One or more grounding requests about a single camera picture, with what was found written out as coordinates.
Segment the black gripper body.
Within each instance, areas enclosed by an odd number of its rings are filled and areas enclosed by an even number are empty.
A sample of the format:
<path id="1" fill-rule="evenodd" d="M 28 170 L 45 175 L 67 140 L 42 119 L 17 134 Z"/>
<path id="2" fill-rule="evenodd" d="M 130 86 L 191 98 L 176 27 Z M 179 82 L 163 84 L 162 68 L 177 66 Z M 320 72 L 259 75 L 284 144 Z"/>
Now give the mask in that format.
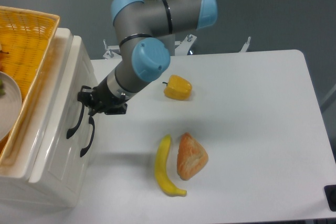
<path id="1" fill-rule="evenodd" d="M 131 99 L 131 92 L 121 87 L 116 77 L 105 77 L 93 88 L 93 108 L 118 108 Z"/>

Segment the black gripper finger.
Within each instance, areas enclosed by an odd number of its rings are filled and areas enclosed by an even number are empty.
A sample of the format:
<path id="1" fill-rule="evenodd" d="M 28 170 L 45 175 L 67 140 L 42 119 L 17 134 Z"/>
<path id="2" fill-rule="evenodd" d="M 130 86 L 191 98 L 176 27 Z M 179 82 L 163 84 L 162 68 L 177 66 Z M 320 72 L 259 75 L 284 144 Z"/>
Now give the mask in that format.
<path id="1" fill-rule="evenodd" d="M 82 103 L 83 106 L 92 109 L 95 105 L 92 94 L 93 94 L 92 87 L 81 86 L 81 89 L 77 94 L 77 101 Z"/>
<path id="2" fill-rule="evenodd" d="M 101 108 L 91 108 L 89 111 L 90 116 L 94 116 L 97 113 L 103 113 L 105 115 L 119 115 L 119 114 L 126 114 L 127 111 L 127 104 L 123 104 L 118 108 L 106 108 L 106 107 L 101 107 Z"/>

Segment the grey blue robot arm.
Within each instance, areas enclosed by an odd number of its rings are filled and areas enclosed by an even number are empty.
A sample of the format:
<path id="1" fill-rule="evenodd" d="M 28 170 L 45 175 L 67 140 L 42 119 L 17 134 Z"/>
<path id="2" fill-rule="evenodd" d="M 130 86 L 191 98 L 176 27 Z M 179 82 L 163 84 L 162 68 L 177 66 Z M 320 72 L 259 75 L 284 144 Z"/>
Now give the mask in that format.
<path id="1" fill-rule="evenodd" d="M 216 0 L 113 0 L 112 23 L 121 62 L 96 87 L 82 87 L 79 101 L 97 113 L 122 114 L 127 102 L 170 64 L 161 37 L 216 23 Z"/>

